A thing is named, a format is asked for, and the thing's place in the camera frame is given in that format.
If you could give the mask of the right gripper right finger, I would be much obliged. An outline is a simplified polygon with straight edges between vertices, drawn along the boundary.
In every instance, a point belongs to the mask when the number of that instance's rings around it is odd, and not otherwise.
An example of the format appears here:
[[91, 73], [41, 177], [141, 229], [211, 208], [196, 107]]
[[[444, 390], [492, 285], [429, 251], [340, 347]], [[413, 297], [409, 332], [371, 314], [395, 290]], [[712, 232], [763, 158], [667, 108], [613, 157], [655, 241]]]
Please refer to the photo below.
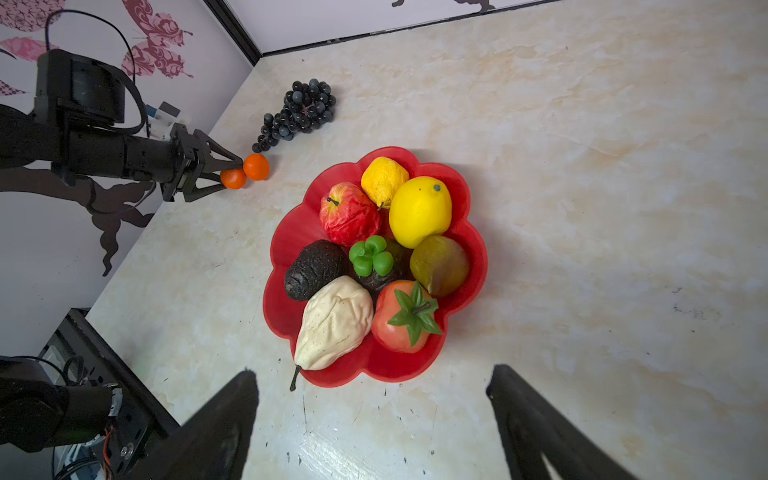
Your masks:
[[632, 479], [568, 419], [504, 364], [493, 368], [486, 388], [513, 479]]

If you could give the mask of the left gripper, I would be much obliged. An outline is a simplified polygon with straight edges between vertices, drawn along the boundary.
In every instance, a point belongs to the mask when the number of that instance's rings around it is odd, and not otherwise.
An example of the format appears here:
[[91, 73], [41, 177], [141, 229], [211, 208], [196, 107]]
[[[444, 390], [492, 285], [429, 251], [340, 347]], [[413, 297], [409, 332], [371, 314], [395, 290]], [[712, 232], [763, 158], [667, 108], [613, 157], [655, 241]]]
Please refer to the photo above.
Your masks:
[[[190, 133], [183, 124], [174, 124], [169, 141], [137, 136], [124, 138], [123, 179], [151, 181], [161, 190], [164, 201], [173, 201], [181, 192], [188, 203], [226, 189], [217, 173], [241, 169], [243, 159], [230, 152], [201, 130]], [[199, 179], [211, 184], [197, 186]]]

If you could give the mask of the dark avocado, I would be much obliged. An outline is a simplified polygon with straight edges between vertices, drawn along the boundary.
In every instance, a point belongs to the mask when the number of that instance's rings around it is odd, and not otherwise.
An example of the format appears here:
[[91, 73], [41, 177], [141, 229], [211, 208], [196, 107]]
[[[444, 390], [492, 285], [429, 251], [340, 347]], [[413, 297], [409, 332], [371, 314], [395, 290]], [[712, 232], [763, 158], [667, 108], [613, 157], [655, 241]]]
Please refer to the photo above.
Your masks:
[[325, 285], [347, 275], [350, 261], [341, 246], [317, 240], [305, 247], [284, 276], [284, 291], [294, 301], [308, 301]]

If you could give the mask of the small yellow fruit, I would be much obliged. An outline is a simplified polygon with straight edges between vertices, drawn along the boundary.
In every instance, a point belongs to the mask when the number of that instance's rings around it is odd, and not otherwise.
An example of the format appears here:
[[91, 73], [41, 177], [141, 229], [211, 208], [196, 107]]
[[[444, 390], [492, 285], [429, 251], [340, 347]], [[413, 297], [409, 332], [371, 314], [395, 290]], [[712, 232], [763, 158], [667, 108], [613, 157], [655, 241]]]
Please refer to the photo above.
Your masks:
[[389, 209], [397, 191], [410, 180], [408, 171], [388, 157], [377, 157], [361, 177], [361, 187], [379, 208]]

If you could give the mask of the orange tangerine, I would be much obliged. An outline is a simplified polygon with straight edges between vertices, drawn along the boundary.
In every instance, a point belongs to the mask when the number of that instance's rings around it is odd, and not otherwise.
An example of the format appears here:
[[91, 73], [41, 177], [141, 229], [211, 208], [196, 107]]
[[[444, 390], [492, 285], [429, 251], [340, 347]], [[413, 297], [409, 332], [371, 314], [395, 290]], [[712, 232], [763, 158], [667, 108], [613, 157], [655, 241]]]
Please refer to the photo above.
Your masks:
[[270, 164], [267, 158], [259, 153], [249, 155], [243, 161], [245, 175], [252, 181], [266, 180], [270, 175]]
[[231, 169], [222, 171], [219, 175], [222, 185], [231, 190], [243, 188], [248, 181], [248, 177], [243, 169]]

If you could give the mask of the red strawberry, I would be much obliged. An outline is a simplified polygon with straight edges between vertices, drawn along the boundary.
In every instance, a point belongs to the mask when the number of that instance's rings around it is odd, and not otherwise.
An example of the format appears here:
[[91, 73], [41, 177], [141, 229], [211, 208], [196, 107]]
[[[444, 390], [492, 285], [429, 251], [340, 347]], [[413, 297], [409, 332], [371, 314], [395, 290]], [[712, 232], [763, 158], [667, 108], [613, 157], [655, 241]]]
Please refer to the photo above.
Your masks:
[[371, 332], [391, 351], [417, 353], [430, 336], [443, 335], [435, 317], [438, 308], [438, 301], [418, 282], [394, 281], [378, 296]]

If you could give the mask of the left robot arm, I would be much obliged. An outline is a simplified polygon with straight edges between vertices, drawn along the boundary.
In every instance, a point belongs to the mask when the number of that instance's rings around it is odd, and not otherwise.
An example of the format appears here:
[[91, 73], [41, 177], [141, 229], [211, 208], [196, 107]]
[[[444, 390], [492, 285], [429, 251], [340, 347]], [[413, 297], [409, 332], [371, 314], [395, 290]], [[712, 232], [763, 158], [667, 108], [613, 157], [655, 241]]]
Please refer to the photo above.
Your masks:
[[23, 39], [18, 48], [2, 44], [2, 53], [37, 64], [33, 110], [1, 108], [2, 168], [46, 161], [69, 187], [92, 177], [147, 182], [166, 201], [182, 194], [193, 202], [242, 187], [242, 158], [204, 132], [173, 123], [168, 134], [153, 138], [152, 118], [135, 79], [155, 71], [183, 73], [173, 49], [189, 33], [147, 1], [123, 5], [145, 40], [128, 46], [120, 66], [55, 48], [49, 38]]

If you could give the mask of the dark grape bunch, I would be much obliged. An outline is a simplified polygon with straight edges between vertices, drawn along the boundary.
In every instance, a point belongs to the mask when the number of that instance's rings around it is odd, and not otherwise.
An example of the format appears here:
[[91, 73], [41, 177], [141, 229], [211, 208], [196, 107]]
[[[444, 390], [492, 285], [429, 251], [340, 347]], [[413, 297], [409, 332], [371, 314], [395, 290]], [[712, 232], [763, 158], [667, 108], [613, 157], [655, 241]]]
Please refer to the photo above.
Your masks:
[[311, 134], [335, 118], [337, 98], [330, 84], [316, 78], [294, 81], [283, 95], [276, 113], [263, 115], [259, 135], [252, 144], [254, 153], [264, 153], [298, 134]]

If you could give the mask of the dark mangosteen green leaves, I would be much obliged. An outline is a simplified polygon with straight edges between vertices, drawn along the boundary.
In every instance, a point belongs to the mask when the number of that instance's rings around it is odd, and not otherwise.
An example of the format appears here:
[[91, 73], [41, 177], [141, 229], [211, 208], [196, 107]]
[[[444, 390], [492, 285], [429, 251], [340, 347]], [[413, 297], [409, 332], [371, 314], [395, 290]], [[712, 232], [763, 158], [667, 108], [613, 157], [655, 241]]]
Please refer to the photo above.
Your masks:
[[376, 299], [385, 286], [411, 278], [412, 251], [392, 238], [373, 235], [349, 250], [354, 278]]

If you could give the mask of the red flower-shaped bowl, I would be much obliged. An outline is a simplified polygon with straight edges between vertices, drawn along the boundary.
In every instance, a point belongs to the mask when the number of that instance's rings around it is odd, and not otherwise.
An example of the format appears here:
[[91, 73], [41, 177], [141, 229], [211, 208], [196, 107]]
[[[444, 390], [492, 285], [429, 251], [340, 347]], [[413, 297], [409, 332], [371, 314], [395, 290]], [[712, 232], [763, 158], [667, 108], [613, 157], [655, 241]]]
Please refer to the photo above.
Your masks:
[[364, 373], [376, 380], [402, 383], [418, 377], [439, 356], [448, 337], [449, 318], [470, 305], [479, 295], [488, 273], [486, 245], [478, 230], [469, 222], [471, 192], [463, 176], [448, 165], [422, 163], [411, 151], [397, 146], [376, 149], [354, 163], [328, 167], [308, 186], [302, 202], [278, 224], [270, 246], [272, 272], [266, 282], [262, 306], [269, 329], [290, 343], [294, 350], [299, 335], [303, 302], [289, 299], [284, 291], [284, 276], [300, 251], [310, 243], [327, 236], [319, 220], [320, 199], [341, 182], [358, 183], [369, 164], [378, 157], [388, 157], [402, 165], [411, 176], [429, 176], [442, 181], [452, 197], [452, 223], [445, 236], [458, 242], [468, 256], [467, 280], [454, 293], [440, 298], [436, 322], [441, 336], [430, 337], [417, 353], [395, 352], [368, 335], [354, 351], [344, 355], [326, 369], [308, 371], [304, 378], [322, 388], [336, 388]]

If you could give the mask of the yellow lemon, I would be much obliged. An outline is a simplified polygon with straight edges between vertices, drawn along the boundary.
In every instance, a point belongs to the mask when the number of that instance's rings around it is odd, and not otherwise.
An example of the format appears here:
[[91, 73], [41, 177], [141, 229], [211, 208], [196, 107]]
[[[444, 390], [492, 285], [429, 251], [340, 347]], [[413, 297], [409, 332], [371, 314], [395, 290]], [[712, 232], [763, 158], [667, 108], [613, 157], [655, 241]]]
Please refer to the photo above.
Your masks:
[[414, 249], [426, 237], [446, 232], [452, 222], [452, 199], [440, 180], [415, 177], [396, 192], [390, 206], [389, 225], [395, 240]]

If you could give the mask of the brown green fig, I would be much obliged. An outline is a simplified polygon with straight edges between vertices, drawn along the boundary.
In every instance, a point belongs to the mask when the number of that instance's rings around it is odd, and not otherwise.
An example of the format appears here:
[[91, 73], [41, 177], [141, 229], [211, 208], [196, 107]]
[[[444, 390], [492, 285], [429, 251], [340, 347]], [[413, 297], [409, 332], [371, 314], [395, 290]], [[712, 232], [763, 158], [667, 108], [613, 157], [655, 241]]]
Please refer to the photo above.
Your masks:
[[463, 248], [442, 235], [425, 238], [412, 252], [412, 276], [433, 297], [457, 290], [466, 280], [470, 263]]

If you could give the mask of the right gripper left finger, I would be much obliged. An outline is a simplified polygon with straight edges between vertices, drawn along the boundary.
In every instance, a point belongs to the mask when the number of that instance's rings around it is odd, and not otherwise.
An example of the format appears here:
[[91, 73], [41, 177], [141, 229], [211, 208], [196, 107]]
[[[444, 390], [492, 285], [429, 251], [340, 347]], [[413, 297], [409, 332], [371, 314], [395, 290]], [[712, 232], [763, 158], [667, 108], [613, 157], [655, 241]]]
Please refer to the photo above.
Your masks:
[[243, 370], [124, 479], [240, 479], [243, 477], [259, 391]]

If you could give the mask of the cream white pear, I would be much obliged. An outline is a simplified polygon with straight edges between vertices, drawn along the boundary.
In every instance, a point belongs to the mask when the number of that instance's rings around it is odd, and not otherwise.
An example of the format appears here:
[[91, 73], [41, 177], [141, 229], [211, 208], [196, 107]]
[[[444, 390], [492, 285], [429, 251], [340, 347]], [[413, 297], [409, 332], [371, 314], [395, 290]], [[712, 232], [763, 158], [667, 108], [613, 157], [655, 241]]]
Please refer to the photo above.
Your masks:
[[318, 371], [355, 350], [372, 328], [373, 300], [350, 276], [338, 277], [307, 302], [294, 351], [295, 371], [289, 390], [296, 389], [301, 371]]

